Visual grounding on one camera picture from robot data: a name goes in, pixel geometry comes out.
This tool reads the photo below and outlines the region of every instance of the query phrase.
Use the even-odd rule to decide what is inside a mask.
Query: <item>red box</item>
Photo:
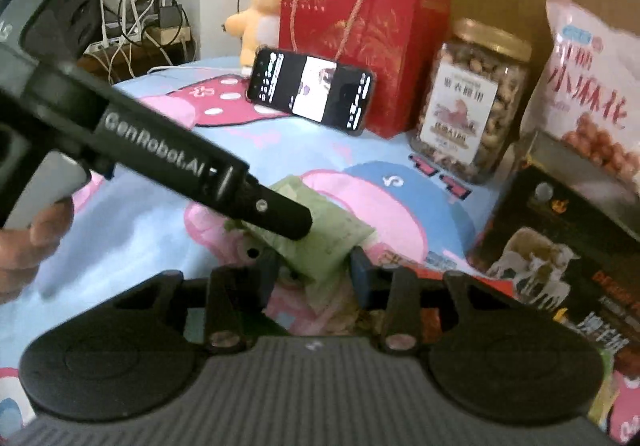
[[[357,0],[298,0],[298,52],[335,59]],[[376,74],[366,127],[391,138],[415,126],[431,62],[447,35],[451,0],[363,0],[341,63]],[[280,48],[292,50],[293,0],[282,0]]]

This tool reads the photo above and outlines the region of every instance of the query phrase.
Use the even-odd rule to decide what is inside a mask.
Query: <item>bedsheet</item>
[[[376,229],[373,247],[431,269],[473,272],[464,261],[488,219],[513,160],[494,179],[470,187],[391,140],[343,135],[244,99],[235,58],[152,74],[118,88],[250,163],[262,184],[302,177]],[[31,340],[63,321],[168,269],[187,278],[220,264],[248,262],[259,244],[228,232],[225,220],[124,168],[111,181],[94,175],[74,197],[76,219],[59,251],[17,301],[0,306],[0,438],[32,416],[17,380]],[[311,308],[295,286],[279,285],[267,313],[296,334],[318,334],[349,297]]]

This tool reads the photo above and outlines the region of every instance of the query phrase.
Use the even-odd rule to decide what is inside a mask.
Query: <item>yellow plush toy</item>
[[[224,30],[236,38],[242,38],[240,64],[243,73],[254,66],[258,47],[278,46],[280,33],[280,1],[251,0],[249,9],[226,19]]]

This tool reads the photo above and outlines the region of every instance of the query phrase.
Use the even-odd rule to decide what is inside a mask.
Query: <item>human hand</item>
[[[74,218],[71,199],[41,211],[26,230],[0,230],[0,304],[20,296],[58,248]]]

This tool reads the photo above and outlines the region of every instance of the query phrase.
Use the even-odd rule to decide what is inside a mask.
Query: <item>rope handle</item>
[[[296,43],[296,11],[298,10],[298,1],[293,0],[291,3],[291,17],[289,22],[289,31],[291,34],[291,46],[293,47],[294,52],[298,52],[298,44]],[[351,15],[347,20],[347,25],[344,29],[344,34],[342,35],[342,41],[340,42],[340,47],[338,47],[338,52],[335,54],[335,61],[338,61],[344,52],[344,49],[347,47],[347,42],[349,41],[349,36],[351,34],[351,29],[356,22],[356,18],[358,17],[358,13],[360,12],[360,8],[364,0],[356,0],[356,3],[353,5],[353,9],[351,9]]]

